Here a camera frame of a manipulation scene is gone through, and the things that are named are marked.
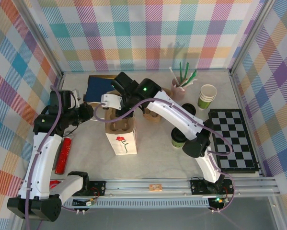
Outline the white flower paper bag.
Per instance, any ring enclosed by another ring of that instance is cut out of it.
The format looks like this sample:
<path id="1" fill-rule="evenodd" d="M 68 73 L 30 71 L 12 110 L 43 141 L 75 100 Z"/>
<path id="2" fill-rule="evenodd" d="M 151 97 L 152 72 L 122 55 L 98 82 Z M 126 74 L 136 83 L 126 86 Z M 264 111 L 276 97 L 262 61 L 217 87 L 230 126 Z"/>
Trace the white flower paper bag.
<path id="1" fill-rule="evenodd" d="M 133 131 L 130 133 L 105 134 L 116 155 L 137 154 L 136 123 Z"/>

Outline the green cup with lid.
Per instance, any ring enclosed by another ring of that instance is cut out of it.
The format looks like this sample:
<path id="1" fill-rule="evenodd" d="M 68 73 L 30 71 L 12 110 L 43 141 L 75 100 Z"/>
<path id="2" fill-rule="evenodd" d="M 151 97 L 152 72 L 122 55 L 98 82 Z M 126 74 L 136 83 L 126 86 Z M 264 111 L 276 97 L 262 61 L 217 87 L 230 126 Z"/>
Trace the green cup with lid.
<path id="1" fill-rule="evenodd" d="M 176 127 L 171 131 L 171 137 L 175 142 L 185 143 L 187 141 L 187 137 Z"/>

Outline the pink straw holder cup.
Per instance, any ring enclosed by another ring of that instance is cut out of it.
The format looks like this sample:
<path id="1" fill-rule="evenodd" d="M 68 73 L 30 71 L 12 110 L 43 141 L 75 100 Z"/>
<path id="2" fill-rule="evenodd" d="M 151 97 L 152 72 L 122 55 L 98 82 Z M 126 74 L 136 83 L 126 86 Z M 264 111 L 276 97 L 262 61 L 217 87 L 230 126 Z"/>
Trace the pink straw holder cup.
<path id="1" fill-rule="evenodd" d="M 172 91 L 172 98 L 175 101 L 182 100 L 186 94 L 186 90 L 182 87 L 179 87 L 175 79 L 172 79 L 171 91 Z"/>

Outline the white stirrer stick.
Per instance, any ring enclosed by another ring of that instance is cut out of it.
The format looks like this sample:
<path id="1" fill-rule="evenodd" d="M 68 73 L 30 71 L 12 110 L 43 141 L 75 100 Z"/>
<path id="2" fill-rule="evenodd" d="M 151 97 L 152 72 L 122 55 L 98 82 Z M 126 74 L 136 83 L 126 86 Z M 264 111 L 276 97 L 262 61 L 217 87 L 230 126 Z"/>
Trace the white stirrer stick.
<path id="1" fill-rule="evenodd" d="M 173 70 L 172 70 L 172 67 L 169 67 L 169 70 L 170 70 L 170 73 L 172 74 L 172 76 L 174 77 L 174 80 L 176 82 L 176 85 L 178 86 L 179 85 L 179 81 L 176 77 L 176 75 L 174 74 Z"/>

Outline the red glitter toy microphone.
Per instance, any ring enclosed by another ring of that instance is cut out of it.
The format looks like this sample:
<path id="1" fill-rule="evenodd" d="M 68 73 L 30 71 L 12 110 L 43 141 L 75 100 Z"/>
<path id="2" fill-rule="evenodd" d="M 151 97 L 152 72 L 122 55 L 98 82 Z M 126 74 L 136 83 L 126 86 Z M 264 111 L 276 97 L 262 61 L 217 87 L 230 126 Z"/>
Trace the red glitter toy microphone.
<path id="1" fill-rule="evenodd" d="M 62 175 L 65 171 L 68 156 L 71 149 L 72 138 L 66 137 L 63 139 L 61 150 L 55 167 L 55 174 Z"/>

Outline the stack of black cup lids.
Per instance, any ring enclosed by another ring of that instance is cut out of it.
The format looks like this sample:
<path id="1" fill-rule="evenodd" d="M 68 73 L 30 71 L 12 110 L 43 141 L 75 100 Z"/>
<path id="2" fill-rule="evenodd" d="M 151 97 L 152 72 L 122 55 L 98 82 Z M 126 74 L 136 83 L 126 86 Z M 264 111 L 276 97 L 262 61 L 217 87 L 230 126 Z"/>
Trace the stack of black cup lids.
<path id="1" fill-rule="evenodd" d="M 183 113 L 184 117 L 190 117 L 191 114 L 192 118 L 195 118 L 196 108 L 192 104 L 185 103 L 182 105 L 182 108 L 187 111 L 187 115 Z"/>

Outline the green-tipped wrapped straw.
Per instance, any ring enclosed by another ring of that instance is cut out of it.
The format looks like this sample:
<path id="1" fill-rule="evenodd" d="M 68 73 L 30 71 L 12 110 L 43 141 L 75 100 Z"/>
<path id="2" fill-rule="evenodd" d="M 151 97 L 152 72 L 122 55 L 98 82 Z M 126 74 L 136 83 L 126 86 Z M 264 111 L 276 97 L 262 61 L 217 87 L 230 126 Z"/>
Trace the green-tipped wrapped straw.
<path id="1" fill-rule="evenodd" d="M 190 78 L 188 79 L 188 81 L 186 82 L 186 85 L 192 83 L 195 80 L 195 77 L 197 75 L 197 70 L 195 70 L 192 75 L 190 76 Z"/>

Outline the stack of green paper cups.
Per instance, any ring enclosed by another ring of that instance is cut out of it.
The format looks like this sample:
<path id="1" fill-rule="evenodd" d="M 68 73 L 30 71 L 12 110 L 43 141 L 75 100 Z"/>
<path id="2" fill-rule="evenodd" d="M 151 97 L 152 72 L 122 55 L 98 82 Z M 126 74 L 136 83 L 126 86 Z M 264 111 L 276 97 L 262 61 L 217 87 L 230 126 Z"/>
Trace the stack of green paper cups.
<path id="1" fill-rule="evenodd" d="M 218 91 L 215 86 L 205 84 L 201 87 L 197 105 L 200 109 L 207 109 L 213 102 Z"/>

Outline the small connector board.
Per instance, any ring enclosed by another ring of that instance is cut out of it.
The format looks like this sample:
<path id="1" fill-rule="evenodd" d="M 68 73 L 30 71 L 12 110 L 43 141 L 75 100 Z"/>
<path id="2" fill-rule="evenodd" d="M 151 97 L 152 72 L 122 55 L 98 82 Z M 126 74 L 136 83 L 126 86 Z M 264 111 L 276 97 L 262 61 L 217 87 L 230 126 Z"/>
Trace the small connector board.
<path id="1" fill-rule="evenodd" d="M 72 205 L 73 206 L 85 206 L 85 207 L 91 207 L 96 204 L 97 198 L 91 198 L 89 200 L 78 200 L 73 199 Z"/>
<path id="2" fill-rule="evenodd" d="M 224 204 L 224 203 L 228 203 L 230 199 L 225 198 L 225 197 L 212 197 L 212 198 L 209 198 L 208 201 L 210 203 Z"/>

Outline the black white chessboard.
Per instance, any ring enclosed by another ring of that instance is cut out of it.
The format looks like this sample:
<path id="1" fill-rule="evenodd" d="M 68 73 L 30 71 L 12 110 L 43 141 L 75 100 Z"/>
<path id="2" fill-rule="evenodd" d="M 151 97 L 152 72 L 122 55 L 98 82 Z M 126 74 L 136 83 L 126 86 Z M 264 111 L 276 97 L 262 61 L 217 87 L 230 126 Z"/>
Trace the black white chessboard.
<path id="1" fill-rule="evenodd" d="M 216 156 L 217 164 L 226 173 L 259 171 L 248 129 L 240 109 L 211 109 L 208 113 L 213 129 L 231 145 L 228 156 Z"/>

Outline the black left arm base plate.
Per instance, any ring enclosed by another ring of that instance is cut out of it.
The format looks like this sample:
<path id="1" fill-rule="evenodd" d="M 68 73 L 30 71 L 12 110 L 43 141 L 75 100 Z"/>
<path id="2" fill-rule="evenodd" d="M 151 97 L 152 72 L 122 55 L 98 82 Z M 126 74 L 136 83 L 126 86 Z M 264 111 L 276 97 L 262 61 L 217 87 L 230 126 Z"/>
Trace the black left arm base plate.
<path id="1" fill-rule="evenodd" d="M 106 181 L 88 181 L 87 196 L 104 196 L 106 190 Z"/>

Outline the aluminium frame post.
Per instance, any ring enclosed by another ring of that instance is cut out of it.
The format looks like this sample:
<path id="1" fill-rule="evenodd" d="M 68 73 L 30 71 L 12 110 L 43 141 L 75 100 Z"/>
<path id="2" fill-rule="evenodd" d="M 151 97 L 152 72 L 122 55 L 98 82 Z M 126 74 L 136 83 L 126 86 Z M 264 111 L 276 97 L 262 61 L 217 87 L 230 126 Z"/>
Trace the aluminium frame post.
<path id="1" fill-rule="evenodd" d="M 30 13 L 29 8 L 27 7 L 24 0 L 18 0 L 19 8 L 21 8 L 21 12 L 25 22 L 27 23 L 31 33 L 35 37 L 37 43 L 40 45 L 42 51 L 44 52 L 45 56 L 49 60 L 52 67 L 57 72 L 58 76 L 62 79 L 63 78 L 63 71 L 60 68 L 58 61 L 56 60 L 54 53 L 50 49 L 45 37 L 43 36 L 41 30 L 38 27 L 38 24 L 35 22 L 32 14 Z"/>
<path id="2" fill-rule="evenodd" d="M 276 0 L 259 0 L 255 10 L 252 13 L 251 19 L 246 24 L 246 28 L 241 37 L 240 43 L 238 44 L 232 60 L 230 61 L 229 71 L 232 77 L 239 65 L 244 60 L 246 53 L 260 32 L 260 29 L 275 2 Z"/>

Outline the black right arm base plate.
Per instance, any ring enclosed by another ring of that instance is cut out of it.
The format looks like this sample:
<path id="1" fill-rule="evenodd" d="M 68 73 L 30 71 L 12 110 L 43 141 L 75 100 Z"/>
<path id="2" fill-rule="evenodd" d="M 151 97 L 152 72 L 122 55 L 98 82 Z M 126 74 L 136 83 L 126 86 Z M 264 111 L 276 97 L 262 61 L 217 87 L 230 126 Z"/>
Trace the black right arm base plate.
<path id="1" fill-rule="evenodd" d="M 230 179 L 224 179 L 220 184 L 207 182 L 204 179 L 194 178 L 190 180 L 192 195 L 230 195 L 234 192 L 234 187 Z"/>

